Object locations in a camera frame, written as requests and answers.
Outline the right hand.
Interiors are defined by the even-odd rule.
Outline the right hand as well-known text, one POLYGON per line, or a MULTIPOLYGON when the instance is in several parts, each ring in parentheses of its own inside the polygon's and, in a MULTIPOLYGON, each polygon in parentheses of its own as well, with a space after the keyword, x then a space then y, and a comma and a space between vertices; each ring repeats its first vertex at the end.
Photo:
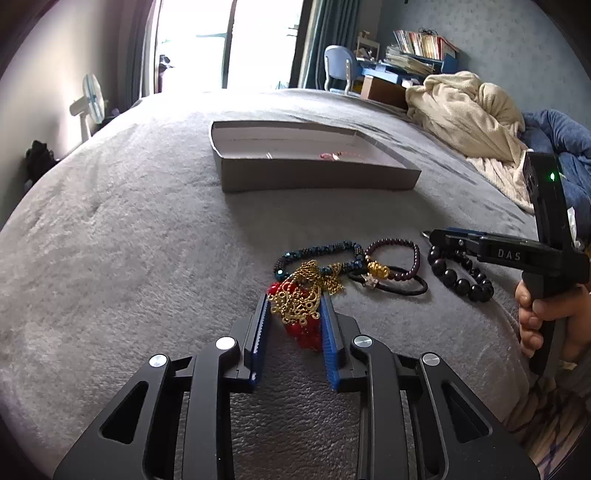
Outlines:
POLYGON ((588 285, 577 285, 573 290, 548 299, 534 300, 524 281, 515 290, 518 302, 520 342, 522 352, 532 357, 541 349, 544 339, 540 333, 543 325, 566 319, 566 333, 560 358, 577 363, 590 347, 591 307, 588 285))

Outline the patterned sleeve forearm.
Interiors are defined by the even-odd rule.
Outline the patterned sleeve forearm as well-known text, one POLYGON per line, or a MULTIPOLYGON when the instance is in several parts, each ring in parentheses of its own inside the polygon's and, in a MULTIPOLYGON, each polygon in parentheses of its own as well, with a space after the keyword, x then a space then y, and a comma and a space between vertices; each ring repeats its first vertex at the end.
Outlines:
POLYGON ((590 424, 590 361, 561 361, 553 378, 538 378, 504 421, 548 479, 590 424))

